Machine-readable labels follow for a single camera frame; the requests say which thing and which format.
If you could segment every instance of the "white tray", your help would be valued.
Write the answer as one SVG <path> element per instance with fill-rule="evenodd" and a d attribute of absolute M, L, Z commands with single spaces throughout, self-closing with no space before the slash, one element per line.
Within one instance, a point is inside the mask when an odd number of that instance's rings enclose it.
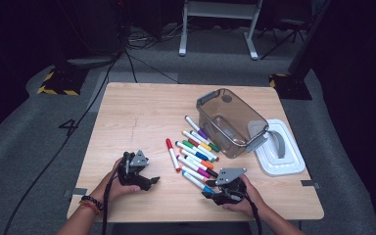
<path fill-rule="evenodd" d="M 291 132 L 280 119 L 268 119 L 268 131 L 277 131 L 285 141 L 285 156 L 280 159 L 278 152 L 278 141 L 270 132 L 265 133 L 267 141 L 255 149 L 258 162 L 264 173 L 270 176 L 294 174 L 305 169 L 305 162 Z"/>

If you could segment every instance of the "gray carpet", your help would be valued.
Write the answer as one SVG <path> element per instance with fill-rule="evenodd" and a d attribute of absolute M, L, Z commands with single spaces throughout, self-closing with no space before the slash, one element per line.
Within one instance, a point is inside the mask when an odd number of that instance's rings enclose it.
<path fill-rule="evenodd" d="M 129 54 L 184 84 L 268 86 L 268 76 L 287 72 L 299 46 L 286 43 L 266 60 L 252 61 L 243 38 L 246 28 L 195 31 L 188 36 L 187 55 L 178 56 L 179 37 Z M 270 32 L 254 38 L 260 54 L 274 46 Z M 139 82 L 175 83 L 141 62 L 132 60 Z M 17 202 L 66 139 L 58 126 L 79 120 L 94 99 L 108 67 L 91 70 L 80 96 L 36 94 L 50 68 L 32 77 L 29 98 L 0 125 L 0 234 Z M 109 81 L 132 82 L 125 55 L 113 67 Z M 282 100 L 317 190 L 325 217 L 305 221 L 307 234 L 376 234 L 376 217 L 368 192 L 354 171 L 328 116 L 322 90 L 311 71 L 305 79 L 312 101 Z M 65 222 L 69 207 L 66 190 L 75 186 L 97 116 L 96 102 L 78 130 L 29 192 L 12 221 L 9 234 L 54 234 Z M 271 234 L 264 226 L 263 234 Z M 101 224 L 92 234 L 101 233 Z"/>

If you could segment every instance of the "dark background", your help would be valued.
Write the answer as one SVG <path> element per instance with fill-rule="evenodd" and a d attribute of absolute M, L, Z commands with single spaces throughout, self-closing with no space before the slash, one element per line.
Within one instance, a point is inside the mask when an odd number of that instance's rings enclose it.
<path fill-rule="evenodd" d="M 57 58 L 91 55 L 80 43 L 71 24 L 81 29 L 77 32 L 81 36 L 92 38 L 97 33 L 102 36 L 96 38 L 110 38 L 110 43 L 105 43 L 106 48 L 102 48 L 107 51 L 112 50 L 118 37 L 123 36 L 115 31 L 117 22 L 108 4 L 104 6 L 107 9 L 94 10 L 110 12 L 106 14 L 105 20 L 109 23 L 106 31 L 95 32 L 85 27 L 87 24 L 80 19 L 82 14 L 93 9 L 94 1 L 83 1 L 80 8 L 74 6 L 74 1 L 63 1 L 71 22 L 56 1 L 40 3 L 38 7 L 44 11 L 43 15 L 31 11 L 37 7 L 32 2 L 0 1 L 0 123 L 27 99 L 24 87 L 28 80 L 55 64 L 54 51 L 48 49 L 51 40 L 44 36 L 48 36 L 44 25 L 51 24 L 55 29 L 53 39 L 59 43 L 63 54 Z M 135 5 L 129 9 L 138 10 L 130 11 L 133 14 L 129 14 L 129 18 L 146 26 L 152 34 L 158 32 L 159 25 L 180 21 L 180 14 L 170 15 L 181 11 L 180 2 L 148 2 L 152 4 L 151 9 L 156 7 L 156 11 L 145 15 L 144 1 L 134 1 Z M 149 17 L 155 23 L 144 25 L 150 22 Z M 101 20 L 97 14 L 93 19 Z M 354 168 L 370 192 L 376 211 L 376 1 L 330 1 L 319 28 L 306 44 L 301 66 L 313 69 L 318 76 L 329 115 Z"/>

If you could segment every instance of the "table leg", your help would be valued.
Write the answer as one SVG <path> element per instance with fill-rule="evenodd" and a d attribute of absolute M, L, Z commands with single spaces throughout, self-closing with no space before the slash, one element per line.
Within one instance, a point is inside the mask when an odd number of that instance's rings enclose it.
<path fill-rule="evenodd" d="M 179 56 L 185 56 L 187 52 L 187 24 L 188 24 L 188 0 L 186 0 L 184 4 L 184 17 L 183 17 L 181 43 L 179 44 Z"/>
<path fill-rule="evenodd" d="M 246 39 L 247 47 L 249 48 L 250 56 L 252 57 L 252 60 L 257 60 L 259 57 L 258 52 L 256 51 L 256 48 L 255 48 L 255 45 L 253 44 L 252 37 L 253 37 L 253 32 L 255 31 L 256 23 L 259 18 L 260 7 L 261 7 L 261 1 L 259 1 L 258 4 L 256 5 L 256 10 L 255 10 L 255 13 L 253 14 L 253 19 L 252 19 L 252 23 L 250 24 L 249 32 L 244 33 L 244 37 Z"/>

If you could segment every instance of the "transparent storage container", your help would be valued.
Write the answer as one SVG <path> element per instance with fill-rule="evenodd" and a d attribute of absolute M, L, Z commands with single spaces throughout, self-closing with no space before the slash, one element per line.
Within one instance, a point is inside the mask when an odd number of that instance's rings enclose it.
<path fill-rule="evenodd" d="M 200 128 L 229 159 L 264 143 L 267 121 L 232 91 L 221 88 L 197 100 Z M 253 126 L 254 135 L 249 129 Z"/>

